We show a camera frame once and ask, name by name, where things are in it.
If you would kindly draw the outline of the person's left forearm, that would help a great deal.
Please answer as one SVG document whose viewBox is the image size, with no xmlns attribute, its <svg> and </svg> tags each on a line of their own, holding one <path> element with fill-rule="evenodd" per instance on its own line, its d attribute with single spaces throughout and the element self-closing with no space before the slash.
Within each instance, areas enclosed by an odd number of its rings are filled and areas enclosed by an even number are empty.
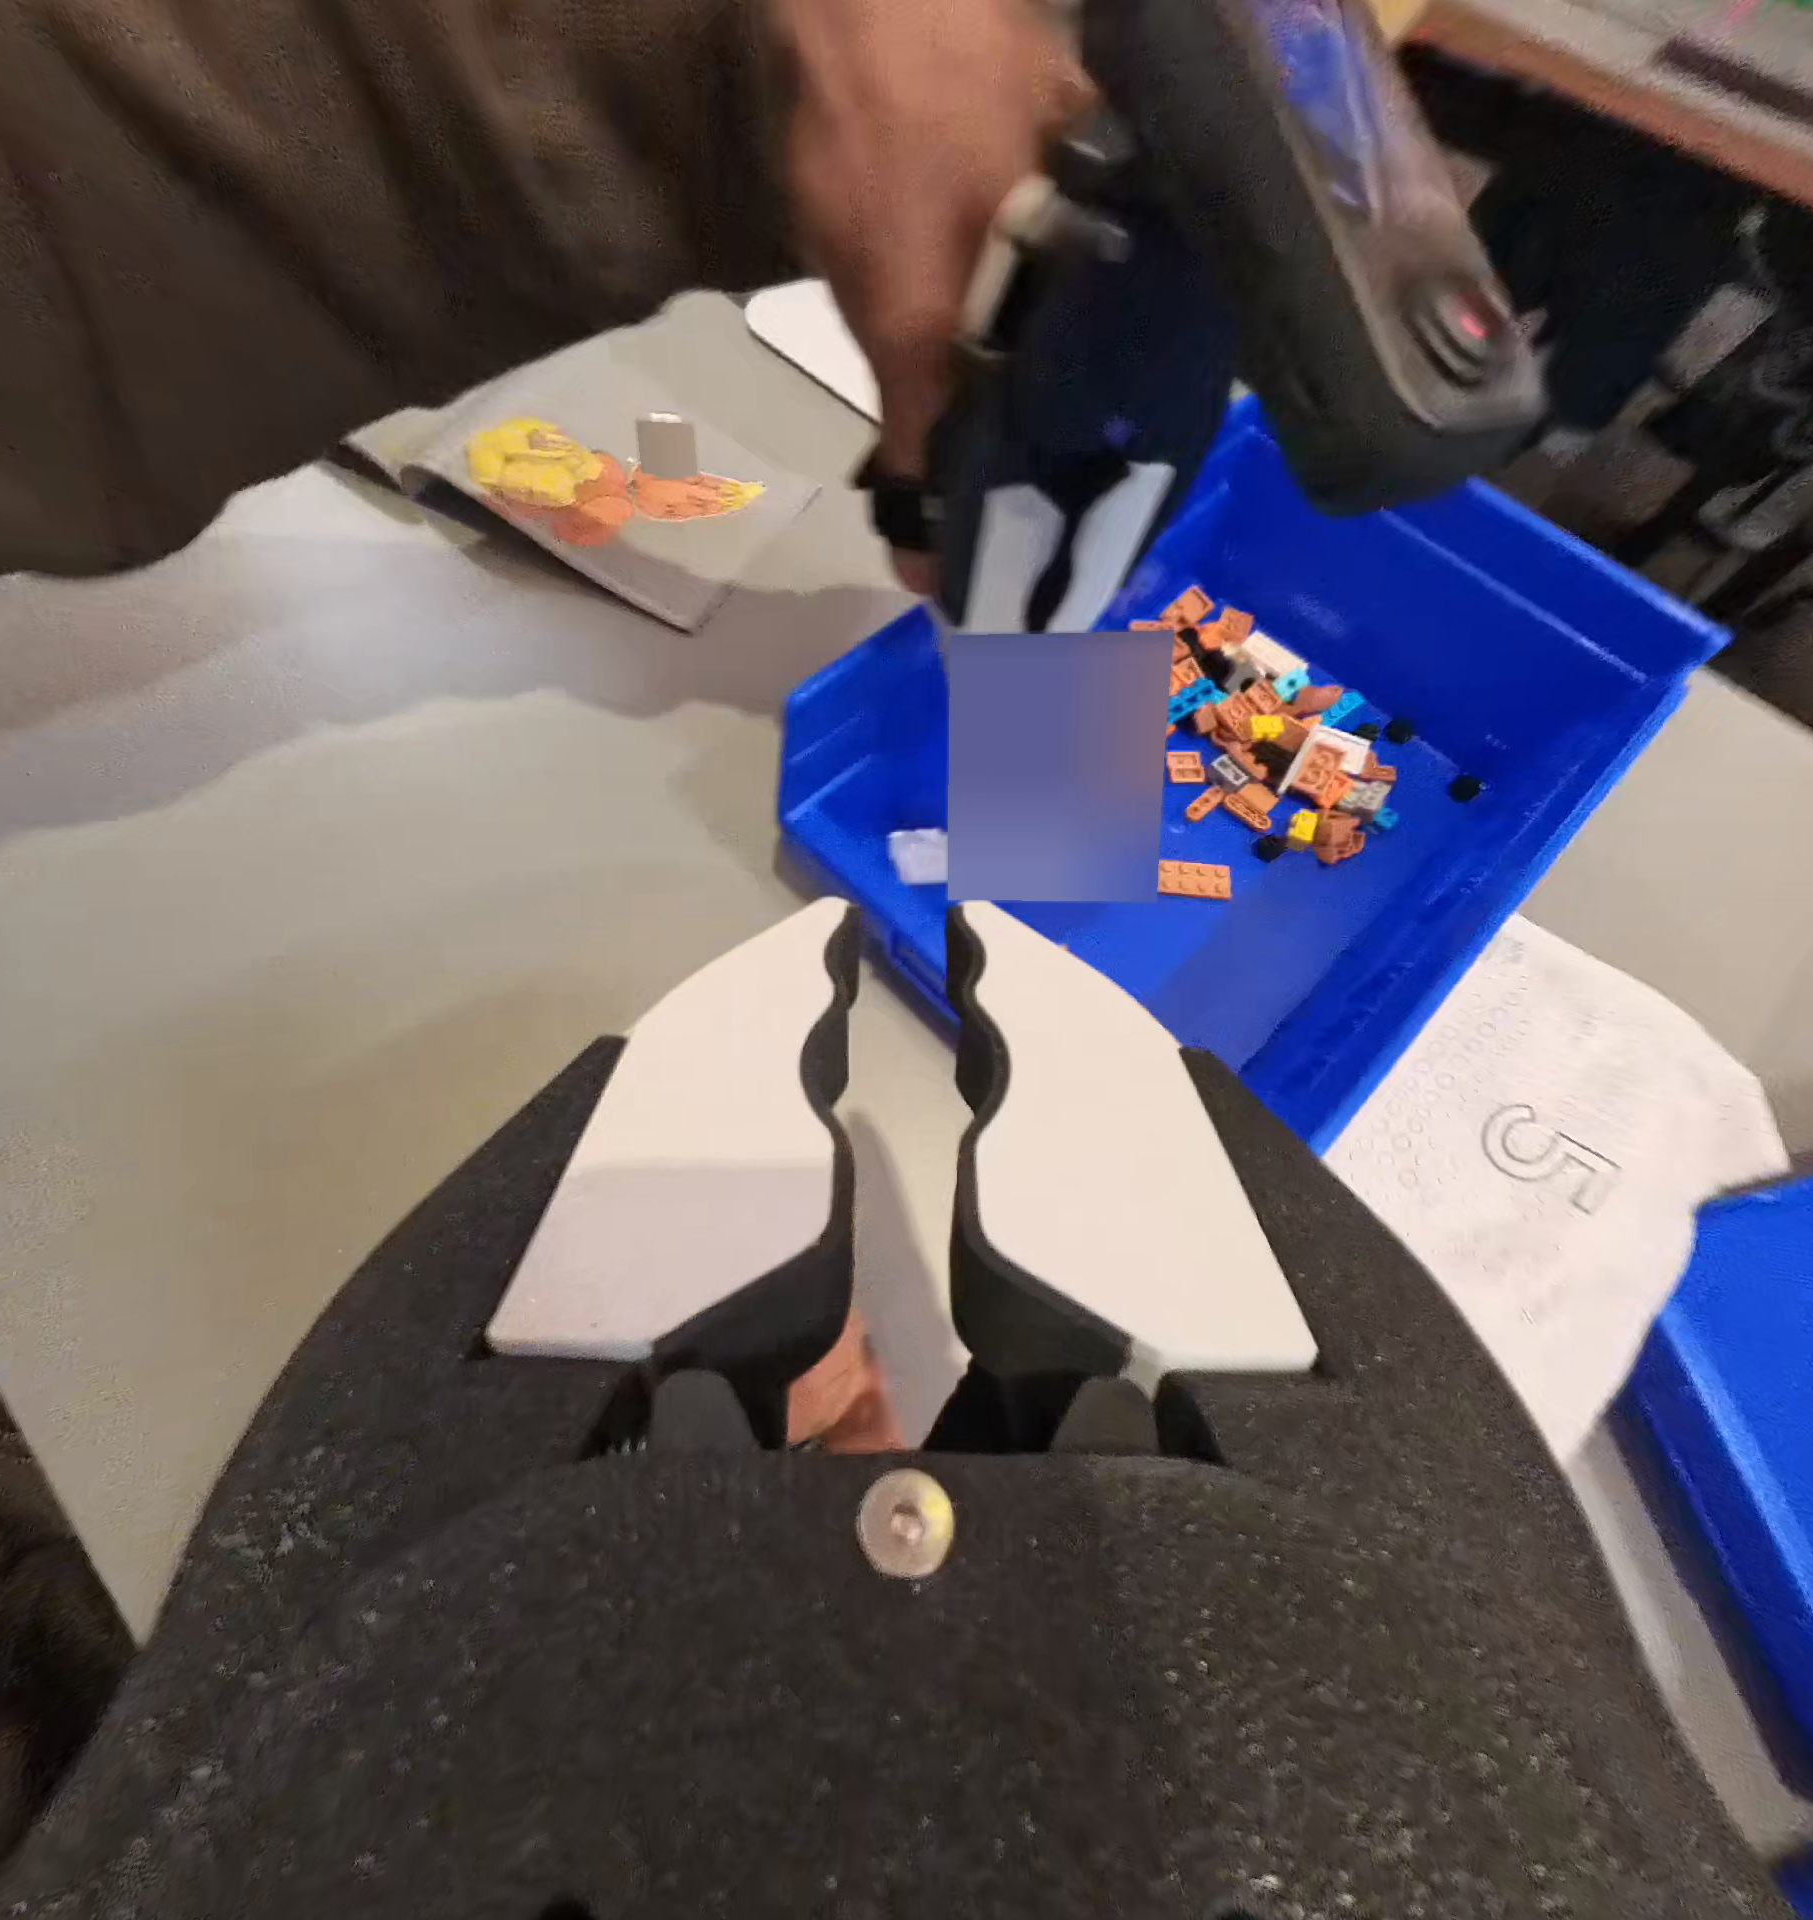
<svg viewBox="0 0 1813 1920">
<path fill-rule="evenodd" d="M 0 3 L 0 578 L 795 267 L 768 5 Z"/>
</svg>

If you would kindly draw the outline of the pile of toy bricks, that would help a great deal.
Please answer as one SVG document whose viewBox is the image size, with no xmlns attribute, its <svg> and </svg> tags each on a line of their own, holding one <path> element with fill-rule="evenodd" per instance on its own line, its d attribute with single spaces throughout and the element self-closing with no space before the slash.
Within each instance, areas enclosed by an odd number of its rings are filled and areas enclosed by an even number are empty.
<svg viewBox="0 0 1813 1920">
<path fill-rule="evenodd" d="M 1324 678 L 1253 612 L 1189 584 L 1127 630 L 1171 647 L 1156 898 L 1229 902 L 1241 869 L 1398 853 L 1426 824 L 1417 803 L 1464 847 L 1486 835 L 1485 776 L 1420 759 L 1408 715 Z"/>
</svg>

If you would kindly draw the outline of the person's left hand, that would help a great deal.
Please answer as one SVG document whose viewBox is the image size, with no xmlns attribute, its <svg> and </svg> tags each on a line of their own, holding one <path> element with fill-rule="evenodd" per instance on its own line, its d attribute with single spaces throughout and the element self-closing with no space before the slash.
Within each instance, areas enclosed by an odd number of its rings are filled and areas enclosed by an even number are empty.
<svg viewBox="0 0 1813 1920">
<path fill-rule="evenodd" d="M 926 486 L 972 270 L 1093 97 L 1054 5 L 768 5 L 798 249 L 877 391 L 872 463 Z"/>
</svg>

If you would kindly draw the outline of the open grey instruction booklet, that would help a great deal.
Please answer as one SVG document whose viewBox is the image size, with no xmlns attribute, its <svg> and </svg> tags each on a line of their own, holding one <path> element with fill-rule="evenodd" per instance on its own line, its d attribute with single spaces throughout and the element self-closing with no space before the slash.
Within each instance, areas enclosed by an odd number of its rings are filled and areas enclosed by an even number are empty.
<svg viewBox="0 0 1813 1920">
<path fill-rule="evenodd" d="M 368 421 L 332 455 L 695 634 L 820 491 L 727 432 L 712 402 L 731 362 L 683 334 L 699 309 L 747 326 L 744 298 L 684 294 L 450 402 Z"/>
</svg>

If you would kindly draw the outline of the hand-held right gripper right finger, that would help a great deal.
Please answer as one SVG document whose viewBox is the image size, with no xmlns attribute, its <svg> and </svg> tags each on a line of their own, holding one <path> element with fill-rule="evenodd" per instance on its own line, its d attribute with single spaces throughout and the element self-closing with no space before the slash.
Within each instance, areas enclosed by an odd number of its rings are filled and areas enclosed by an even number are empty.
<svg viewBox="0 0 1813 1920">
<path fill-rule="evenodd" d="M 1180 1040 L 990 902 L 946 923 L 961 1021 L 952 1328 L 998 1379 L 1306 1373 L 1319 1345 Z"/>
</svg>

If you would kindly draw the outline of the person's brown jacket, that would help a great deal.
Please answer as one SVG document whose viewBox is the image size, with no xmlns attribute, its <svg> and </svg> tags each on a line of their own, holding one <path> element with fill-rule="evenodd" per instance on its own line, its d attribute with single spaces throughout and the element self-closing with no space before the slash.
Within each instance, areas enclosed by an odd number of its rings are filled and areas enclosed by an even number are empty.
<svg viewBox="0 0 1813 1920">
<path fill-rule="evenodd" d="M 96 1734 L 131 1651 L 0 1398 L 0 1866 Z"/>
</svg>

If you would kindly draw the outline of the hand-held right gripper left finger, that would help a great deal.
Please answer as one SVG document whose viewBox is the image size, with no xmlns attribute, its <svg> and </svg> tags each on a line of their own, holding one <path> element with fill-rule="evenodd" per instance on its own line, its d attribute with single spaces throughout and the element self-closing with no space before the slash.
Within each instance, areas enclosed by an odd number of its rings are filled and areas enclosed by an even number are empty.
<svg viewBox="0 0 1813 1920">
<path fill-rule="evenodd" d="M 503 1358 L 812 1361 L 845 1320 L 863 925 L 820 898 L 628 1031 L 486 1330 Z"/>
</svg>

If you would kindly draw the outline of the grey desk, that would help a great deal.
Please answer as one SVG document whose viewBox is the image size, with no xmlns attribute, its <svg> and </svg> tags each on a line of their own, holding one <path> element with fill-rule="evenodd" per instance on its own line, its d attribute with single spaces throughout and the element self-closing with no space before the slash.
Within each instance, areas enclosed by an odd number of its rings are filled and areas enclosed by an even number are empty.
<svg viewBox="0 0 1813 1920">
<path fill-rule="evenodd" d="M 1813 1768 L 1629 1478 L 1563 1468 L 1211 1087 L 1329 1361 L 1200 1459 L 591 1459 L 481 1332 L 583 1053 L 792 909 L 792 684 L 894 612 L 860 421 L 715 294 L 605 348 L 804 517 L 698 635 L 304 467 L 0 586 L 0 1390 L 135 1635 L 7 1914 L 1792 1914 Z"/>
</svg>

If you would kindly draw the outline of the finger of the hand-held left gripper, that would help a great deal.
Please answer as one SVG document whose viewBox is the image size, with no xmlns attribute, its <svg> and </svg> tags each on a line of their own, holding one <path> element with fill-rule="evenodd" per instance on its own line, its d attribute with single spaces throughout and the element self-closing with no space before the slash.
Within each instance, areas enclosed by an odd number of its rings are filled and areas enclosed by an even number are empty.
<svg viewBox="0 0 1813 1920">
<path fill-rule="evenodd" d="M 1005 485 L 982 495 L 971 553 L 965 630 L 1044 630 L 1039 589 L 1060 558 L 1066 517 L 1030 485 Z"/>
<path fill-rule="evenodd" d="M 1156 538 L 1161 507 L 1178 471 L 1167 463 L 1128 463 L 1127 473 L 1079 517 L 1066 546 L 1067 575 L 1055 607 L 1055 634 L 1088 634 Z"/>
</svg>

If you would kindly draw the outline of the blue plastic bin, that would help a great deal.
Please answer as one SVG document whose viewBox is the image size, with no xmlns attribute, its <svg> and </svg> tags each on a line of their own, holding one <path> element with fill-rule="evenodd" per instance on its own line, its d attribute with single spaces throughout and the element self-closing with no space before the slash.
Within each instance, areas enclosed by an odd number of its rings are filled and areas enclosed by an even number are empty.
<svg viewBox="0 0 1813 1920">
<path fill-rule="evenodd" d="M 1813 1172 L 1696 1213 L 1616 1409 L 1769 1760 L 1813 1800 Z M 1776 1878 L 1813 1914 L 1813 1842 Z"/>
<path fill-rule="evenodd" d="M 1224 814 L 1163 790 L 1163 850 L 1224 862 L 1231 898 L 1017 902 L 1180 1043 L 1207 1047 L 1326 1147 L 1398 1063 L 1558 853 L 1679 706 L 1726 630 L 1492 485 L 1331 519 L 1295 485 L 1253 396 L 1111 601 L 1183 589 L 1253 612 L 1398 770 L 1385 835 L 1350 862 L 1253 856 Z"/>
</svg>

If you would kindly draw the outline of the white desk lamp stand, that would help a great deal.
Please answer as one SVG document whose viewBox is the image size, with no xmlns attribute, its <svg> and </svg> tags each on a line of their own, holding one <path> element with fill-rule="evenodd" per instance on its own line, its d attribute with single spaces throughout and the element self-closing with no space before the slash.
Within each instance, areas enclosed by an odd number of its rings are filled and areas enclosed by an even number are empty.
<svg viewBox="0 0 1813 1920">
<path fill-rule="evenodd" d="M 871 424 L 883 418 L 871 360 L 824 281 L 768 284 L 747 299 L 744 313 L 753 339 L 777 359 Z"/>
</svg>

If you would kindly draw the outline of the white numeral-print paper bag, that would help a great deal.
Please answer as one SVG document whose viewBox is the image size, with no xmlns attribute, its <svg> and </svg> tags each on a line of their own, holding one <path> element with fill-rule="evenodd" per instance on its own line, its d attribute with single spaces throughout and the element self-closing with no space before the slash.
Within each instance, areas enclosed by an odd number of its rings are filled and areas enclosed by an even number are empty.
<svg viewBox="0 0 1813 1920">
<path fill-rule="evenodd" d="M 1748 1064 L 1519 915 L 1326 1160 L 1463 1310 L 1558 1465 L 1636 1366 L 1699 1209 L 1786 1172 Z"/>
</svg>

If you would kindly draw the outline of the wooden-edged table with clutter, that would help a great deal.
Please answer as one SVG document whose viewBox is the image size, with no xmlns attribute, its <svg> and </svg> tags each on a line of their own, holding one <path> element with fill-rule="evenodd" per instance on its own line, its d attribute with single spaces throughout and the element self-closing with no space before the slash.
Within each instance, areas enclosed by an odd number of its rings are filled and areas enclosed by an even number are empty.
<svg viewBox="0 0 1813 1920">
<path fill-rule="evenodd" d="M 1417 44 L 1813 212 L 1813 5 L 1431 3 Z"/>
</svg>

